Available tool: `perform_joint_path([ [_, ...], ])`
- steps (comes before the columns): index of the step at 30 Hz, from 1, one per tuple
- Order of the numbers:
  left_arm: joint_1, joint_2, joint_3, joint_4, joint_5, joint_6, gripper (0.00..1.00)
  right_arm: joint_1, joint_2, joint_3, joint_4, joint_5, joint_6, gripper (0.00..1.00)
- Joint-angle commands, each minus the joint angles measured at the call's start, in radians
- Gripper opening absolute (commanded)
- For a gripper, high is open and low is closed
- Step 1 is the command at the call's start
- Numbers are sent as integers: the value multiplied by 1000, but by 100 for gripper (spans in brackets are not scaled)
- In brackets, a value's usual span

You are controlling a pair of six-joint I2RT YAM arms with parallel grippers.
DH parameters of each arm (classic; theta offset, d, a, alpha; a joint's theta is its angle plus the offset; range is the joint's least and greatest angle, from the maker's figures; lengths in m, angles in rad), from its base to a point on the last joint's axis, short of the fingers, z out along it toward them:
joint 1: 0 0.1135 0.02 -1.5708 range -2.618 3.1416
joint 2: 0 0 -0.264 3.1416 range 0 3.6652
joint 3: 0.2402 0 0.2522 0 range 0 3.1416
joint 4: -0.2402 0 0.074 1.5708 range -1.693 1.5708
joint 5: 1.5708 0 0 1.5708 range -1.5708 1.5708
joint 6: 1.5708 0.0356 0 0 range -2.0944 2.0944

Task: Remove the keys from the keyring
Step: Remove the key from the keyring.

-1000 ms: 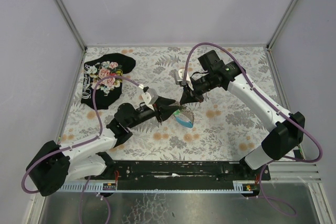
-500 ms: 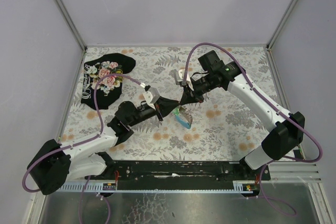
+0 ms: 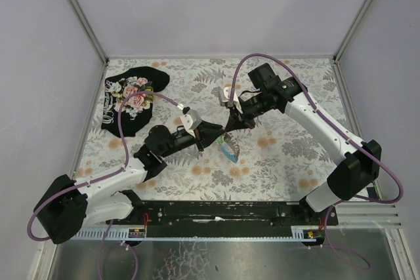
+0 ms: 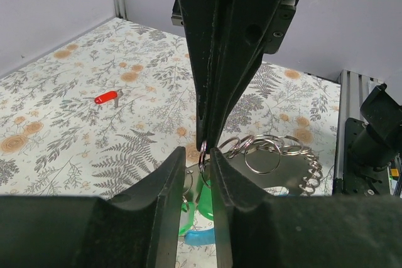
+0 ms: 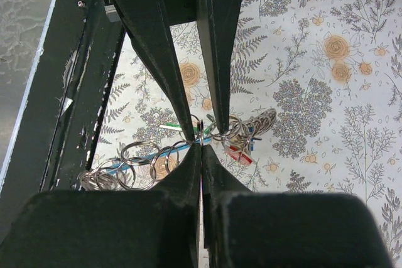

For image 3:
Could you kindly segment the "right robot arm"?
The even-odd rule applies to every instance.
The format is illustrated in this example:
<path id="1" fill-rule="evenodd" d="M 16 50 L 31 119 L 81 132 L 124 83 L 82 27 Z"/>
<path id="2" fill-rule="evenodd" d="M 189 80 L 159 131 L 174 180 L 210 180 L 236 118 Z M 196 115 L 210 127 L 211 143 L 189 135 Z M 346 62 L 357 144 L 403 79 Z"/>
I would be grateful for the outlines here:
<path id="1" fill-rule="evenodd" d="M 322 185 L 301 199 L 313 212 L 348 201 L 377 179 L 381 158 L 380 145 L 365 142 L 340 125 L 329 114 L 323 114 L 315 102 L 310 102 L 306 87 L 294 77 L 280 79 L 269 64 L 263 64 L 248 74 L 256 95 L 242 100 L 230 87 L 219 92 L 222 106 L 230 110 L 226 131 L 252 129 L 254 119 L 270 110 L 278 110 L 298 122 L 327 151 L 336 167 Z"/>

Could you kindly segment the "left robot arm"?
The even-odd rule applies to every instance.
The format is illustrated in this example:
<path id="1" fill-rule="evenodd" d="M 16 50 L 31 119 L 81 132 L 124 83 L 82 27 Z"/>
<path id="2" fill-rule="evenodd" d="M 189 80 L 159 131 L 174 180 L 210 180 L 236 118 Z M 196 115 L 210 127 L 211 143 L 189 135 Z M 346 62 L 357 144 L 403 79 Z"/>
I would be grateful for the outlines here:
<path id="1" fill-rule="evenodd" d="M 165 157 L 190 146 L 202 151 L 224 134 L 223 126 L 206 121 L 193 127 L 170 132 L 166 126 L 156 125 L 123 166 L 85 180 L 72 180 L 66 174 L 57 177 L 36 204 L 30 221 L 38 220 L 46 238 L 58 245 L 84 226 L 126 219 L 138 203 L 132 187 L 157 176 L 167 166 Z"/>

